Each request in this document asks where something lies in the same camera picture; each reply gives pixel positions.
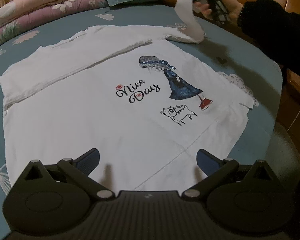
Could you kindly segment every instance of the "red shoe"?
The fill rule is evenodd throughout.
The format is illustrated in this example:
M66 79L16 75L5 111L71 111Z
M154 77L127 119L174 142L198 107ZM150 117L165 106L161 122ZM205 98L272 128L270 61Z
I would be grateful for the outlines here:
M212 103L212 100L209 100L207 98L205 98L204 100L201 99L201 104L200 104L200 108L201 110L205 110L208 108L208 106L210 106Z

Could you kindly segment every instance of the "metal screw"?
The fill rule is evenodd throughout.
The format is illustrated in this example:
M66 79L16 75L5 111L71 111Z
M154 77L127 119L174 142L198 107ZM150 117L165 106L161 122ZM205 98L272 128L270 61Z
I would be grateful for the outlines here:
M187 189L184 193L187 197L198 197L200 195L200 191L196 189Z
M107 189L103 189L103 190L99 190L97 192L97 196L100 198L110 198L112 196L112 192L110 190Z

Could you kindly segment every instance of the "white cloth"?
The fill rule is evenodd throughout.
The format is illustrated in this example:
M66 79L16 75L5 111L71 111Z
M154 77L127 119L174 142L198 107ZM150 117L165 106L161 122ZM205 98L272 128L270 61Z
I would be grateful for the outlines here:
M32 159L97 148L90 177L114 192L182 192L204 176L200 148L225 158L253 99L167 38L198 42L175 28L94 26L10 66L0 77L10 183ZM141 67L144 56L160 62Z

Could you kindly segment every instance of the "blue bedsheet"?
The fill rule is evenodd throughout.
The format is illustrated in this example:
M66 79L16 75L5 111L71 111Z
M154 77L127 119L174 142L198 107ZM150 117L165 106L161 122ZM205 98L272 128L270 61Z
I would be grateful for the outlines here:
M112 20L96 15L112 14ZM282 75L279 67L259 49L217 26L198 19L206 32L199 44L173 42L215 71L236 74L250 87L259 106L248 113L248 125L230 153L242 164L252 164L265 157L279 107ZM164 5L101 8L69 15L22 34L0 46L0 76L13 63L32 54L39 46L55 44L80 30L94 25L157 25L180 23L174 9ZM3 94L0 87L0 239L9 233L2 215L2 203L10 189L5 167L5 144L2 125Z

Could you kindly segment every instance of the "purple floral blanket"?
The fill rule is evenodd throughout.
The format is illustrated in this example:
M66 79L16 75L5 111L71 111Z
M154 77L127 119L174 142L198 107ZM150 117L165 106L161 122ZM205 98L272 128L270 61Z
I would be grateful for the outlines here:
M109 6L106 0L68 0L21 16L0 28L0 45L35 27L70 14Z

